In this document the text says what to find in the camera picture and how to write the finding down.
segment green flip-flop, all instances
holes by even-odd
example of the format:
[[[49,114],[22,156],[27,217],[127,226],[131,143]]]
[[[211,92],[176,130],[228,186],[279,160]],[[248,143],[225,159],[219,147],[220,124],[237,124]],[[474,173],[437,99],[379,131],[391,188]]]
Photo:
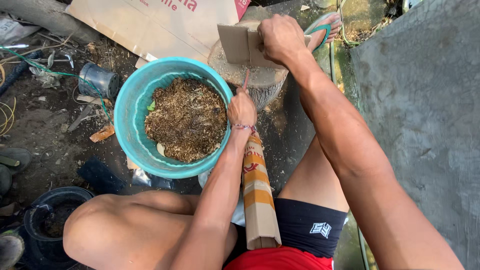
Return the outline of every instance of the green flip-flop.
[[[324,19],[326,19],[328,16],[330,16],[331,14],[333,13],[336,13],[336,12],[329,12],[327,14],[324,14],[322,16],[320,16],[318,19],[316,19],[306,30],[305,32],[303,32],[304,35],[311,35],[312,33],[316,32],[316,31],[319,31],[319,30],[326,30],[326,33],[325,33],[325,37],[323,39],[323,41],[320,43],[320,45],[318,45],[313,51],[316,51],[318,50],[318,48],[320,48],[324,43],[325,41],[327,40],[328,38],[328,35],[330,34],[330,30],[332,30],[332,27],[331,25],[319,25],[317,26],[318,22],[320,21],[323,21]],[[336,24],[338,21],[340,21],[341,19],[338,19],[334,22],[332,22],[331,24]]]

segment turquoise bucket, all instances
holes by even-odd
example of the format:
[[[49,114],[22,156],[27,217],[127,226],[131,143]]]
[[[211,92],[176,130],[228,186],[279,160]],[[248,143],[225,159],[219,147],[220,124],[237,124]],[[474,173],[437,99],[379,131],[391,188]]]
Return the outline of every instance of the turquoise bucket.
[[[135,71],[122,86],[115,102],[115,133],[123,151],[140,168],[165,178],[187,178],[211,169],[230,136],[230,123],[227,123],[220,148],[190,163],[159,154],[156,142],[148,139],[145,133],[147,106],[152,103],[156,88],[167,87],[177,77],[197,79],[211,86],[221,96],[225,108],[233,97],[227,83],[209,66],[184,57],[167,57],[147,63]]]

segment concrete wall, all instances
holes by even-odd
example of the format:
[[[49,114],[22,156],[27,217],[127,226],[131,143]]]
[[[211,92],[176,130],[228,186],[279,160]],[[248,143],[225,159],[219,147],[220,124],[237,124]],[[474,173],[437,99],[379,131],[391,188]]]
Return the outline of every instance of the concrete wall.
[[[351,53],[361,113],[398,181],[480,269],[480,1],[425,0]]]

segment black cloth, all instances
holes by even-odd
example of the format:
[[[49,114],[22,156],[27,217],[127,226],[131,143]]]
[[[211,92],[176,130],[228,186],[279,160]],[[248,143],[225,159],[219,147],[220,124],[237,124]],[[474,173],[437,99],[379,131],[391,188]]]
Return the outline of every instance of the black cloth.
[[[277,198],[274,205],[282,245],[320,258],[333,257],[347,213],[290,199]],[[245,227],[234,225],[238,239],[224,267],[248,251]]]

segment foot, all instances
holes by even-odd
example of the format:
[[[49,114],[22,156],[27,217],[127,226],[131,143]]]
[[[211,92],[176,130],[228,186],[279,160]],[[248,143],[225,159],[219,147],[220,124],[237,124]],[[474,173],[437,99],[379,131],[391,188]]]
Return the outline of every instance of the foot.
[[[340,20],[339,13],[332,13],[330,16],[326,17],[324,20],[319,21],[317,26],[319,25],[330,25],[330,34],[328,35],[327,40],[325,43],[332,42],[334,37],[340,31],[340,26],[342,25],[342,21]],[[313,51],[325,38],[325,33],[327,30],[319,30],[311,34],[312,38],[310,39],[310,43],[308,44],[308,49]]]

